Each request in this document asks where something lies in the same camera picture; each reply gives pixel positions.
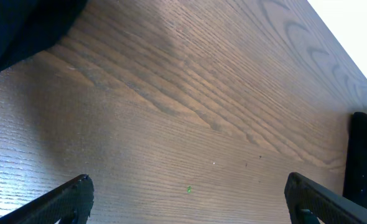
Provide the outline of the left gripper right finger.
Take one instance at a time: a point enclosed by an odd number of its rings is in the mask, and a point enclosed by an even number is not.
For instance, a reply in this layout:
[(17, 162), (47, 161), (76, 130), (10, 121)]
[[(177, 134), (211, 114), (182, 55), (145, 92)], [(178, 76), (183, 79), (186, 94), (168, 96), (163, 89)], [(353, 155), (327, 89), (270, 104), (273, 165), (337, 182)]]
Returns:
[(291, 172), (284, 189), (292, 223), (363, 223), (367, 209), (339, 196), (297, 172)]

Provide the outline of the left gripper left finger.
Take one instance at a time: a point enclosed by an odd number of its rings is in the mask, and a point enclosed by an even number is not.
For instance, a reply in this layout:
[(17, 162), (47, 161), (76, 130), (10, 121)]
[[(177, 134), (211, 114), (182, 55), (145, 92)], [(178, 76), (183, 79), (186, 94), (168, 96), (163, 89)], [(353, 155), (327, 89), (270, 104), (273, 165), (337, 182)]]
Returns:
[(86, 224), (93, 204), (93, 182), (89, 175), (81, 174), (0, 217), (0, 224)]

